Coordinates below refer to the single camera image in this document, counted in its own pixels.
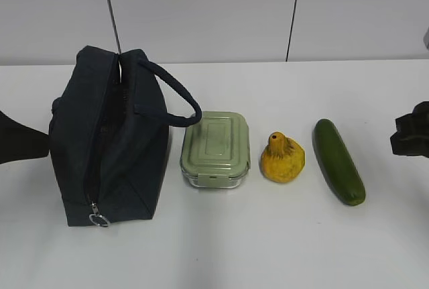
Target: cucumber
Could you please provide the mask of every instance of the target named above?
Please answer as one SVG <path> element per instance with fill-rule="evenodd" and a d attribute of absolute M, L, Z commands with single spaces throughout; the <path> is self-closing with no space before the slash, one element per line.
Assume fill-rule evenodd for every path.
<path fill-rule="evenodd" d="M 328 119 L 319 120 L 314 128 L 314 153 L 335 195 L 346 205 L 361 204 L 365 187 L 340 134 Z"/>

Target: food container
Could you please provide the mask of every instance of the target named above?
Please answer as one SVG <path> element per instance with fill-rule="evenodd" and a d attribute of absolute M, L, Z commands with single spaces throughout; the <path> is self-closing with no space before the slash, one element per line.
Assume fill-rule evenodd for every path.
<path fill-rule="evenodd" d="M 249 127 L 244 117 L 204 111 L 201 121 L 186 129 L 180 165 L 195 187 L 240 185 L 250 169 Z"/>

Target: yellow squash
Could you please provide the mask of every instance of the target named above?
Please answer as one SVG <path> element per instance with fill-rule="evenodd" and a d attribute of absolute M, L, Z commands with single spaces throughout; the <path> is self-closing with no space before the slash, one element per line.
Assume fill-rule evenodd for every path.
<path fill-rule="evenodd" d="M 287 183 L 304 168 L 306 155 L 302 147 L 280 132 L 272 133 L 262 153 L 263 175 L 278 183 Z"/>

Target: white wall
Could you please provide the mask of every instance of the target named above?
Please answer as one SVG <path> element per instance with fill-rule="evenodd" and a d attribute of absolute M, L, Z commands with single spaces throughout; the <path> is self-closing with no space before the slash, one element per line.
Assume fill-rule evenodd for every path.
<path fill-rule="evenodd" d="M 429 58 L 428 0 L 298 0 L 289 60 Z"/>
<path fill-rule="evenodd" d="M 112 0 L 123 50 L 158 62 L 284 61 L 294 0 Z"/>
<path fill-rule="evenodd" d="M 156 62 L 282 61 L 294 0 L 112 0 L 123 50 Z M 106 0 L 0 0 L 0 65 L 116 50 Z M 427 0 L 298 0 L 289 60 L 429 58 Z"/>
<path fill-rule="evenodd" d="M 73 64 L 86 44 L 115 48 L 106 0 L 0 0 L 0 65 Z"/>

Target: black strap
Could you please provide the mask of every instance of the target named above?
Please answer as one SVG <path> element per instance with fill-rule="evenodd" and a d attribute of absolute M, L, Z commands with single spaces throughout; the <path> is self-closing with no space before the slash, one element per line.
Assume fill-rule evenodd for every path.
<path fill-rule="evenodd" d="M 157 75 L 161 80 L 173 88 L 183 99 L 185 99 L 195 110 L 195 116 L 185 118 L 181 116 L 175 116 L 167 112 L 160 111 L 152 107 L 143 105 L 134 105 L 134 111 L 140 115 L 147 115 L 155 117 L 160 121 L 167 123 L 174 127 L 188 127 L 198 123 L 201 120 L 202 113 L 199 104 L 194 100 L 189 91 L 186 90 L 180 82 L 178 82 L 170 73 L 168 73 L 161 66 L 148 60 L 139 60 L 139 65 L 148 69 L 150 72 Z"/>
<path fill-rule="evenodd" d="M 49 154 L 48 135 L 10 119 L 0 111 L 0 164 Z"/>

